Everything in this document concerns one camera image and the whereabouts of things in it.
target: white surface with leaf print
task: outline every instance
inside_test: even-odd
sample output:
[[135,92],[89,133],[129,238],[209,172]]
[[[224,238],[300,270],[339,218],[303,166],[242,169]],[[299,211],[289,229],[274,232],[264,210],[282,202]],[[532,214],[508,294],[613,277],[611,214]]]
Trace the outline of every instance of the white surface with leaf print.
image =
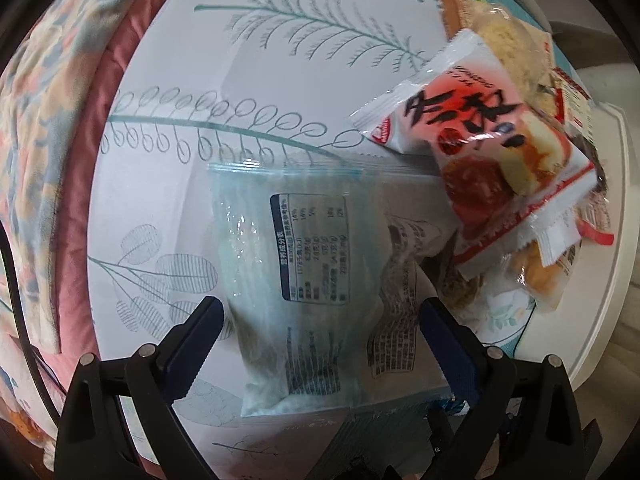
[[[349,115],[445,43],[436,0],[167,0],[122,79],[95,169],[88,279],[102,357],[157,342],[205,295],[224,303],[208,162],[402,164],[363,142]],[[389,212],[430,224],[437,250],[455,226],[439,181],[392,195]],[[174,405],[186,431],[220,478],[304,478],[344,413],[240,419],[246,371],[233,326],[223,335]],[[263,445],[276,435],[287,443]],[[292,452],[297,442],[309,445]]]

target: food package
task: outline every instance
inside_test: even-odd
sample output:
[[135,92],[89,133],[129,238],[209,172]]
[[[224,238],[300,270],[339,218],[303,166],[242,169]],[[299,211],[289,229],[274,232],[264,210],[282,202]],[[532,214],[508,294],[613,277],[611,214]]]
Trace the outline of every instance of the food package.
[[613,245],[608,201],[602,191],[591,191],[575,207],[578,232],[598,245]]
[[452,261],[455,240],[454,235],[441,253],[425,258],[420,266],[457,322],[471,329],[483,345],[498,346],[513,357],[535,300],[500,268],[465,280]]
[[431,146],[462,222],[454,260],[466,279],[535,239],[596,182],[593,164],[522,103],[468,29],[351,117],[369,140],[396,152]]
[[576,225],[574,208],[566,210],[558,220],[536,237],[543,267],[556,263],[571,246],[577,244],[582,234]]
[[209,173],[221,282],[249,375],[242,416],[445,394],[417,327],[435,290],[415,262],[436,234],[380,200],[419,175],[309,160]]
[[606,193],[607,178],[593,142],[591,123],[593,102],[589,94],[561,68],[553,70],[553,80],[556,92],[555,117],[564,126],[571,142],[594,164],[598,177],[595,190]]
[[507,69],[521,97],[544,98],[537,84],[550,86],[556,65],[551,35],[511,16],[496,4],[477,0],[440,0],[442,21],[451,40],[463,28],[475,31]]
[[531,105],[549,117],[556,117],[558,115],[556,89],[539,84]]
[[506,275],[511,276],[536,299],[537,306],[555,310],[569,281],[577,257],[579,244],[570,247],[551,266],[543,267],[538,242],[510,254],[503,263]]

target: nutrition label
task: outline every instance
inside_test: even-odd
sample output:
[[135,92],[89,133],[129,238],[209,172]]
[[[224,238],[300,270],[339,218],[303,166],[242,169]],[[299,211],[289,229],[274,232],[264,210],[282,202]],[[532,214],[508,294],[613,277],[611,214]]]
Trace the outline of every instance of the nutrition label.
[[343,196],[277,194],[271,214],[287,301],[345,304],[350,293],[349,219]]

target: black cable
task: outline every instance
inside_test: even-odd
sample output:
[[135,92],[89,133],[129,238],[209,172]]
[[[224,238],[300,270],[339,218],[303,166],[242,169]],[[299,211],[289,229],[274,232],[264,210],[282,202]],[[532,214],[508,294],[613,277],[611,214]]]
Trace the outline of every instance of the black cable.
[[49,391],[44,384],[42,374],[38,368],[36,357],[33,354],[29,333],[27,332],[27,325],[24,321],[22,302],[20,301],[20,289],[18,288],[18,277],[15,273],[14,254],[11,251],[11,244],[9,243],[9,238],[6,235],[2,222],[0,222],[0,254],[2,254],[2,262],[4,263],[6,284],[9,288],[9,298],[11,299],[11,308],[14,311],[15,327],[18,331],[22,354],[24,355],[24,360],[27,361],[27,367],[29,368],[33,383],[36,385],[36,390],[42,399],[42,403],[57,427],[60,423],[60,414],[55,404],[53,404],[53,400],[49,395]]

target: logo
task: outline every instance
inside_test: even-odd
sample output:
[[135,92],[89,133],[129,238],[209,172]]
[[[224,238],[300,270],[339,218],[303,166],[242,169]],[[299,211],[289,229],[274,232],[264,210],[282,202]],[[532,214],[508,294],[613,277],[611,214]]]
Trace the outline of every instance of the logo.
[[386,144],[391,134],[391,119],[388,117],[382,121],[382,124],[378,126],[371,134],[371,139],[375,140],[378,144]]

